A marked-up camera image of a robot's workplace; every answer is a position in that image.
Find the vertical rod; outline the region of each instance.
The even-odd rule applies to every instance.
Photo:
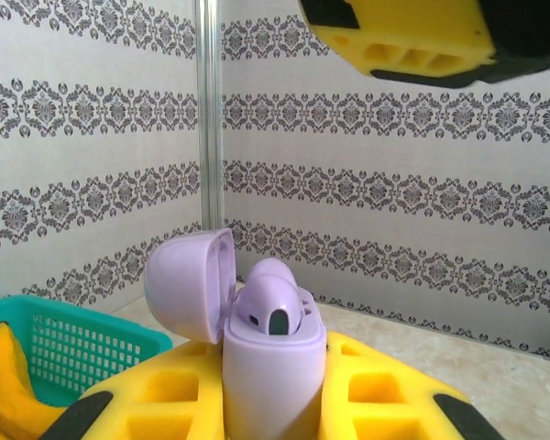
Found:
[[[202,228],[223,226],[222,72],[219,0],[196,1]]]

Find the yellow foam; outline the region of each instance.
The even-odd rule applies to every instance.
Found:
[[[92,386],[114,398],[82,440],[224,440],[221,349],[188,342]]]
[[[433,400],[460,391],[348,336],[328,347],[318,440],[464,440]]]
[[[440,78],[495,62],[478,0],[346,2],[360,29],[308,26],[365,75],[382,70]]]

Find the earbud case lid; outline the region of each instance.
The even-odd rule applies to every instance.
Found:
[[[177,236],[145,266],[145,297],[157,321],[191,340],[217,344],[237,286],[230,229]]]

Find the wall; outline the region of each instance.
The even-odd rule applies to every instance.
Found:
[[[111,311],[200,227],[194,3],[0,0],[0,297]]]
[[[226,222],[239,276],[550,357],[550,71],[466,90],[360,76],[297,0],[223,5]]]

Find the plastic basket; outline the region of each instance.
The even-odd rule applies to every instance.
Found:
[[[172,348],[171,339],[125,319],[35,296],[0,300],[27,356],[42,402],[69,406],[95,383]]]

